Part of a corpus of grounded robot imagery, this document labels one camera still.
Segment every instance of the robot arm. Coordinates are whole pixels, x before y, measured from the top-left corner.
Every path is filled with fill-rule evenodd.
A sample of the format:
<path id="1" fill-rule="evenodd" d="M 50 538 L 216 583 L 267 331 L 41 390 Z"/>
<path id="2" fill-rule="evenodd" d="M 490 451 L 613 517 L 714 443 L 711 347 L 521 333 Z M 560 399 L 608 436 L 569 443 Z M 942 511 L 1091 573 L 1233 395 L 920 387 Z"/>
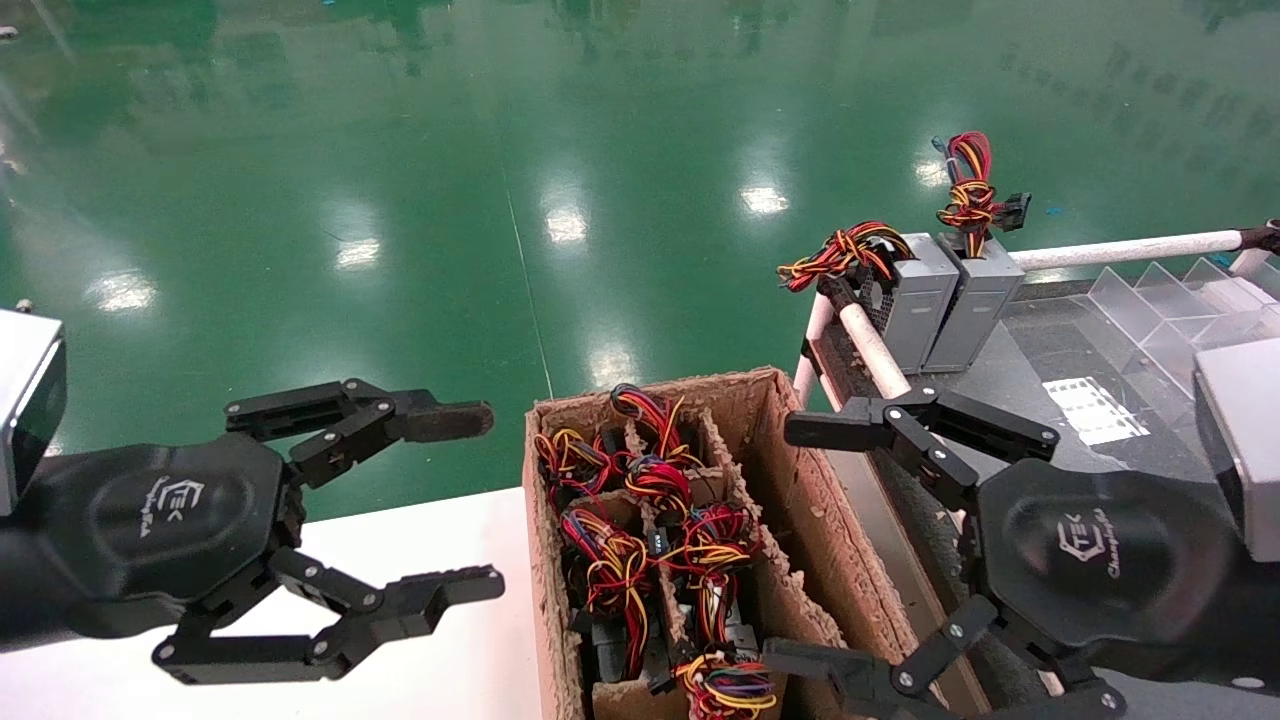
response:
<path id="1" fill-rule="evenodd" d="M 982 484 L 934 434 L 1010 465 Z M 1213 483 L 1050 465 L 1057 433 L 946 391 L 794 413 L 792 445 L 887 451 L 951 510 L 972 597 L 902 664 L 767 642 L 772 667 L 829 679 L 846 710 L 955 719 L 929 684 L 983 634 L 1059 674 L 1066 694 L 991 719 L 1119 717 L 1124 698 L 1092 667 L 1161 682 L 1280 688 L 1280 566 L 1256 562 Z"/>
<path id="2" fill-rule="evenodd" d="M 0 323 L 40 331 L 22 357 L 5 355 L 0 652 L 177 624 L 152 659 L 183 683 L 337 679 L 385 642 L 430 634 L 449 606 L 503 593 L 492 566 L 375 588 L 297 551 L 305 486 L 401 439 L 484 434 L 488 405 L 351 379 L 233 402 L 227 433 L 204 445 L 42 457 L 64 405 L 60 325 L 8 311 Z M 311 437 L 288 460 L 264 445 L 297 434 Z M 282 585 L 337 623 L 314 638 L 210 637 Z"/>

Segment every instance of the wire connector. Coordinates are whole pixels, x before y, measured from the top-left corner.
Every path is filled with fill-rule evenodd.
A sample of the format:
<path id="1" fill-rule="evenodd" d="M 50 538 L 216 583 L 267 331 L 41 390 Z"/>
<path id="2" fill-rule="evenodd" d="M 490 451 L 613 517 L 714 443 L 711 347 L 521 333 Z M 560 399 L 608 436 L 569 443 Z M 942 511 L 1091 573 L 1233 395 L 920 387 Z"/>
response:
<path id="1" fill-rule="evenodd" d="M 1021 229 L 1023 224 L 1027 222 L 1027 211 L 1032 205 L 1030 192 L 1018 192 L 1010 195 L 1004 202 L 996 208 L 992 215 L 991 224 L 1001 229 L 1001 232 L 1012 232 Z"/>

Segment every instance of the white table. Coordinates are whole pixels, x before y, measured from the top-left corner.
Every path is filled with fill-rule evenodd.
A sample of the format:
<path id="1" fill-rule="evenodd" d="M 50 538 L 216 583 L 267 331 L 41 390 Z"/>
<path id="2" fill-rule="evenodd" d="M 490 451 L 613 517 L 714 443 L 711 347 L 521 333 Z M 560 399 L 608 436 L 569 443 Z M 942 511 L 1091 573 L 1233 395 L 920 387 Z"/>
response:
<path id="1" fill-rule="evenodd" d="M 434 635 L 383 646 L 339 682 L 187 687 L 151 664 L 172 628 L 0 655 L 0 717 L 540 717 L 520 488 L 303 527 L 302 551 L 371 584 L 493 564 L 500 598 L 453 607 Z M 3 578 L 0 582 L 12 582 Z M 276 591 L 219 634 L 312 634 L 337 615 Z"/>

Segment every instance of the bundled wires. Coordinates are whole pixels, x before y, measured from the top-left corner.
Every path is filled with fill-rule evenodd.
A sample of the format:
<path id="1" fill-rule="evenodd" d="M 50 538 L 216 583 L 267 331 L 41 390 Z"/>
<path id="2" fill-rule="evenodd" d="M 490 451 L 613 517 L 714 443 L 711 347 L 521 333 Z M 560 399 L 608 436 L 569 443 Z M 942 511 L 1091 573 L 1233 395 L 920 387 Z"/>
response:
<path id="1" fill-rule="evenodd" d="M 644 391 L 627 383 L 614 387 L 609 393 L 613 410 L 631 418 L 658 438 L 653 447 L 654 455 L 678 468 L 700 468 L 703 461 L 681 442 L 680 429 L 676 428 L 676 416 L 684 402 L 685 398 L 681 397 L 675 405 L 671 401 L 659 405 Z"/>
<path id="2" fill-rule="evenodd" d="M 535 436 L 534 447 L 547 466 L 547 501 L 553 507 L 557 488 L 566 488 L 579 497 L 596 496 L 620 473 L 617 459 L 604 451 L 600 437 L 588 443 L 576 430 L 566 428 L 550 437 Z"/>
<path id="3" fill-rule="evenodd" d="M 582 507 L 561 515 L 561 530 L 588 561 L 585 610 L 602 616 L 622 614 L 627 626 L 627 678 L 637 678 L 649 638 L 644 598 L 653 592 L 644 541 Z"/>
<path id="4" fill-rule="evenodd" d="M 951 201 L 938 210 L 938 220 L 964 234 L 966 258 L 982 258 L 982 246 L 1001 206 L 991 177 L 991 143 L 980 132 L 952 137 L 943 152 L 951 176 Z"/>
<path id="5" fill-rule="evenodd" d="M 689 693 L 692 717 L 754 720 L 778 702 L 764 665 L 731 662 L 723 651 L 699 655 L 676 674 Z"/>
<path id="6" fill-rule="evenodd" d="M 744 507 L 713 502 L 690 511 L 685 543 L 662 561 L 687 573 L 698 593 L 696 634 L 705 651 L 676 669 L 696 720 L 750 720 L 777 703 L 764 666 L 740 661 L 726 629 L 737 601 L 733 573 L 751 561 L 759 533 Z"/>
<path id="7" fill-rule="evenodd" d="M 902 236 L 884 223 L 869 220 L 837 229 L 822 249 L 790 265 L 778 266 L 781 287 L 800 292 L 822 275 L 841 275 L 861 265 L 884 279 L 893 278 L 893 263 L 913 258 Z"/>
<path id="8" fill-rule="evenodd" d="M 652 501 L 659 512 L 673 512 L 680 519 L 689 516 L 692 502 L 689 479 L 678 468 L 657 455 L 632 460 L 627 466 L 625 484 L 631 495 Z"/>

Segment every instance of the silver power supply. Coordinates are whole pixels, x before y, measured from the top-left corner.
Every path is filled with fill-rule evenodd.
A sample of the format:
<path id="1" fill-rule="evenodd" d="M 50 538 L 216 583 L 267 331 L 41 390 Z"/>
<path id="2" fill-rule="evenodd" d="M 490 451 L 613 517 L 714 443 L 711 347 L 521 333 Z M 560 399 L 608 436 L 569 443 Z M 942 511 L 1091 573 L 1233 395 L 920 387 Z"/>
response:
<path id="1" fill-rule="evenodd" d="M 897 284 L 884 291 L 865 274 L 858 304 L 905 374 L 919 373 L 933 347 L 960 272 L 928 233 L 902 236 L 915 256 L 897 260 Z"/>
<path id="2" fill-rule="evenodd" d="M 960 279 L 924 372 L 956 373 L 978 359 L 1025 273 L 995 238 L 983 243 L 982 258 L 960 258 L 946 237 L 938 238 L 938 249 L 960 270 Z"/>

